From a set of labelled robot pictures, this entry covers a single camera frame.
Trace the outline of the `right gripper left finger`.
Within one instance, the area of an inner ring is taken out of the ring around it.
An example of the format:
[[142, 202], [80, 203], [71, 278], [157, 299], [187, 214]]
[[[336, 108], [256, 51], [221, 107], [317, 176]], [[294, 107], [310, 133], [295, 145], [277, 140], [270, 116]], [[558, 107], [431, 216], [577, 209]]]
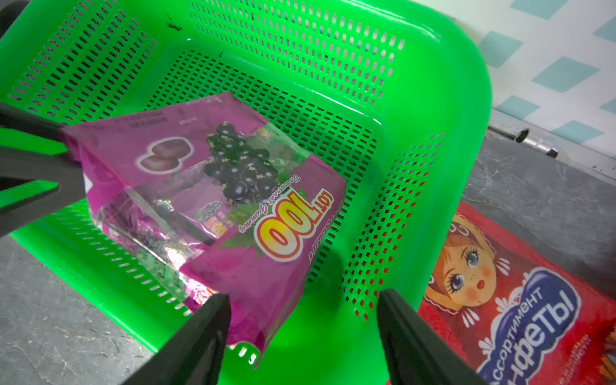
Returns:
[[216, 384], [225, 354], [231, 307], [211, 297], [126, 384]]

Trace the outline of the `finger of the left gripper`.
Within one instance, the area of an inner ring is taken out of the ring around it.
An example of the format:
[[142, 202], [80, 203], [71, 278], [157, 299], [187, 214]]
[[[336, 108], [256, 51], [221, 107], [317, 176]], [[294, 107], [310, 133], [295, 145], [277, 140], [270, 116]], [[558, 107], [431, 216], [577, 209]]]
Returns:
[[38, 136], [51, 141], [60, 142], [63, 125], [39, 116], [24, 112], [9, 104], [1, 103], [1, 126], [22, 133]]
[[1, 148], [3, 237], [84, 198], [82, 170], [67, 154]]

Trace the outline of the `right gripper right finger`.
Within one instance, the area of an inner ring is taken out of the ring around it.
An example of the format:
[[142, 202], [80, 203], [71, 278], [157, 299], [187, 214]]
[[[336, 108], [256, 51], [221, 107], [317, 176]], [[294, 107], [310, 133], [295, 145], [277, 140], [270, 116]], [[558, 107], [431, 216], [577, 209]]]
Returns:
[[378, 328], [392, 384], [483, 384], [395, 290], [380, 293]]

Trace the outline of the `purple Lot 100 candy bag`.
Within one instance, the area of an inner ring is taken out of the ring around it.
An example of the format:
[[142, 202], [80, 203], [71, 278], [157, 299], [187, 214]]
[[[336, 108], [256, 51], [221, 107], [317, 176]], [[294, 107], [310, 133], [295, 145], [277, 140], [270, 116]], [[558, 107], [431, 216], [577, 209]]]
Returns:
[[303, 296], [346, 179], [230, 93], [64, 128], [94, 224], [262, 355]]

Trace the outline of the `green plastic basket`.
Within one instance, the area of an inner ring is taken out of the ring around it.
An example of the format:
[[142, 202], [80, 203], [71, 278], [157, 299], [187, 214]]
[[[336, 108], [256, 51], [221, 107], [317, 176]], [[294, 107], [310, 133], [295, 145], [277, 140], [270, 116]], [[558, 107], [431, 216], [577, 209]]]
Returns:
[[419, 306], [484, 139], [489, 72], [410, 1], [33, 1], [1, 101], [63, 125], [232, 92], [348, 182], [295, 312], [222, 384], [384, 384], [380, 292]]

